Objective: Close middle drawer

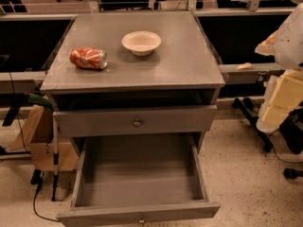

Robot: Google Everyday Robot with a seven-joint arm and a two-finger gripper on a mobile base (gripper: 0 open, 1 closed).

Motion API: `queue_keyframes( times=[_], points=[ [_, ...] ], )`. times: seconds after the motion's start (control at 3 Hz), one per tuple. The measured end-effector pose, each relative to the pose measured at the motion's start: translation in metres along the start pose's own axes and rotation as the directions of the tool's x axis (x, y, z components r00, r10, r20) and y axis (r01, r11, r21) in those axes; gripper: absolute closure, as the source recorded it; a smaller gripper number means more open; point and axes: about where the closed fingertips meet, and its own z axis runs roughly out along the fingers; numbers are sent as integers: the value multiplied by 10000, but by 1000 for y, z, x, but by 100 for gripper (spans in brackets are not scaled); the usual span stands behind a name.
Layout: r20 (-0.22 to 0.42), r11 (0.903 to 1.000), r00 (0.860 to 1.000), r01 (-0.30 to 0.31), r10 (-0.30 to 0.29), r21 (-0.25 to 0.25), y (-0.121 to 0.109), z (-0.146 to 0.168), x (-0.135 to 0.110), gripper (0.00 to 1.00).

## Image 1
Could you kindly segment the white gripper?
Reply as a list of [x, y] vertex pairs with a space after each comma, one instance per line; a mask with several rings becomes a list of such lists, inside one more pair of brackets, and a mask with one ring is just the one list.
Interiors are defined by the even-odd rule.
[[259, 109], [257, 129], [265, 133], [274, 132], [302, 101], [302, 71], [286, 70], [279, 77], [271, 76]]

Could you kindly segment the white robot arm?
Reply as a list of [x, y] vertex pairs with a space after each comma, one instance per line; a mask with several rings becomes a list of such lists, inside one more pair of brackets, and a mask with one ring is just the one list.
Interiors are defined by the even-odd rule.
[[303, 101], [303, 4], [299, 4], [277, 30], [274, 40], [275, 62], [285, 68], [271, 76], [266, 85], [257, 129], [271, 133]]

